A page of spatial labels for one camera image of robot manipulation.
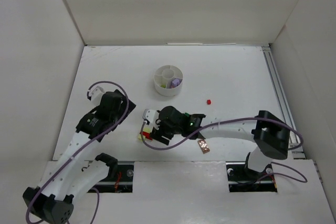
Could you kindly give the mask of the yellow and red lego stack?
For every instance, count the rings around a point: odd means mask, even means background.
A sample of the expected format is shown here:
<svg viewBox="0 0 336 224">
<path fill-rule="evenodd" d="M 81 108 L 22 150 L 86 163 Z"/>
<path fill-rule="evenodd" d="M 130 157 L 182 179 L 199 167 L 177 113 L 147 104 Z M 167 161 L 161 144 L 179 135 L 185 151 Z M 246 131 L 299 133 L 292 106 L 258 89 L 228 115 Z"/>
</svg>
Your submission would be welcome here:
<svg viewBox="0 0 336 224">
<path fill-rule="evenodd" d="M 149 127 L 144 127 L 143 130 L 139 133 L 139 135 L 138 135 L 138 139 L 139 139 L 139 140 L 142 140 L 141 136 L 143 136 L 143 138 L 144 138 L 145 140 L 153 141 L 153 138 L 150 136 L 150 133 L 151 133 L 151 128 L 149 128 Z"/>
</svg>

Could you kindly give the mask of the purple lego brick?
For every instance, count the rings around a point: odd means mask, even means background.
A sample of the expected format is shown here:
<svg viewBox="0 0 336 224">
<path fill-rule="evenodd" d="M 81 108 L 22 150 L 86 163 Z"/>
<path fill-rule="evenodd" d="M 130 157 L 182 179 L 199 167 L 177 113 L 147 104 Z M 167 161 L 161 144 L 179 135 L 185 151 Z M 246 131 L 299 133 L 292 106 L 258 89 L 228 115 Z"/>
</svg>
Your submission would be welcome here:
<svg viewBox="0 0 336 224">
<path fill-rule="evenodd" d="M 170 85 L 170 88 L 171 89 L 174 89 L 176 87 L 178 87 L 180 84 L 181 84 L 182 80 L 179 79 L 179 78 L 175 78 L 171 81 L 171 85 Z"/>
</svg>

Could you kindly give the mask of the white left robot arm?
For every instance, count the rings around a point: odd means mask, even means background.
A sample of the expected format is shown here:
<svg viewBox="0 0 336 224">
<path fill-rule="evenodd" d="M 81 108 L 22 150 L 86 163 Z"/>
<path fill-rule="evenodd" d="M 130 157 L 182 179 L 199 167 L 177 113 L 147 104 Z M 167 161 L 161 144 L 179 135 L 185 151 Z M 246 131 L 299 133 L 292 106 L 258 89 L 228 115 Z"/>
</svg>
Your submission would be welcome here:
<svg viewBox="0 0 336 224">
<path fill-rule="evenodd" d="M 91 92 L 89 100 L 94 108 L 77 124 L 55 169 L 35 188 L 24 191 L 27 223 L 31 222 L 30 214 L 47 223 L 67 223 L 79 198 L 97 182 L 115 175 L 118 160 L 106 153 L 98 154 L 88 168 L 83 166 L 104 136 L 114 131 L 136 105 L 121 91 L 105 92 L 100 87 Z"/>
</svg>

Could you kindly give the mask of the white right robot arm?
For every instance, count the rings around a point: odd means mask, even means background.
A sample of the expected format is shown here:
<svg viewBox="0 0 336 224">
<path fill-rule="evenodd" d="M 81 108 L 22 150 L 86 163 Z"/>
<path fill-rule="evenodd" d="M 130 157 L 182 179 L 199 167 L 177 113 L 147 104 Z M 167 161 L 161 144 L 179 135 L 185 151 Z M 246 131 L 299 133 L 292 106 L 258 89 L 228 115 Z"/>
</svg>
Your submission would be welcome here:
<svg viewBox="0 0 336 224">
<path fill-rule="evenodd" d="M 232 138 L 253 142 L 257 146 L 248 153 L 245 169 L 255 173 L 262 173 L 273 160 L 288 157 L 290 130 L 268 111 L 261 110 L 255 117 L 225 123 L 219 118 L 181 113 L 173 106 L 166 106 L 160 111 L 147 110 L 143 118 L 153 127 L 151 138 L 165 145 L 169 145 L 175 135 L 189 140 Z"/>
</svg>

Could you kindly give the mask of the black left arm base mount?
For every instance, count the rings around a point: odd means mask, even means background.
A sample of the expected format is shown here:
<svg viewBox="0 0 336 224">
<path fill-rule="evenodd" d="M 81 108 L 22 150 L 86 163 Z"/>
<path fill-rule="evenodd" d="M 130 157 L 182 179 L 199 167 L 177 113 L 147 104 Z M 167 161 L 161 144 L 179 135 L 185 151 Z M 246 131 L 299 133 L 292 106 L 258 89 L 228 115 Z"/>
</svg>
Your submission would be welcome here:
<svg viewBox="0 0 336 224">
<path fill-rule="evenodd" d="M 94 185 L 100 193 L 133 192 L 134 162 L 118 161 L 116 158 L 101 153 L 94 161 L 102 161 L 109 168 L 107 176 Z"/>
</svg>

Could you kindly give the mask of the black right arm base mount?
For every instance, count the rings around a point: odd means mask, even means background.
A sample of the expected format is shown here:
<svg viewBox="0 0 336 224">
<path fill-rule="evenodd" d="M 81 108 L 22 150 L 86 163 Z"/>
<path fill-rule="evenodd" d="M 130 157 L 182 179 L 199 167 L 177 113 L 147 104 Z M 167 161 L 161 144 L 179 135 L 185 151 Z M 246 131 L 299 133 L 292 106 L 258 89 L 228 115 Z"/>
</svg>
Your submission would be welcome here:
<svg viewBox="0 0 336 224">
<path fill-rule="evenodd" d="M 256 172 L 247 168 L 245 162 L 226 162 L 228 188 L 231 193 L 277 192 L 271 165 Z"/>
</svg>

